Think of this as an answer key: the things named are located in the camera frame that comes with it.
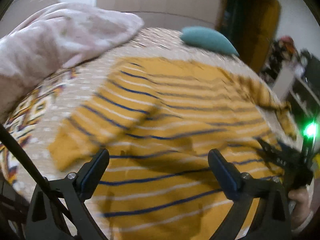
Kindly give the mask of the person's right hand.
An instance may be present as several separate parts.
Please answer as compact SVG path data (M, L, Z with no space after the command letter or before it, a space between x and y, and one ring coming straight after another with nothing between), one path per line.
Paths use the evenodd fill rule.
M313 212L309 205L309 194L306 187L291 190L288 194L290 200L296 202L291 213L291 228L301 232L312 220Z

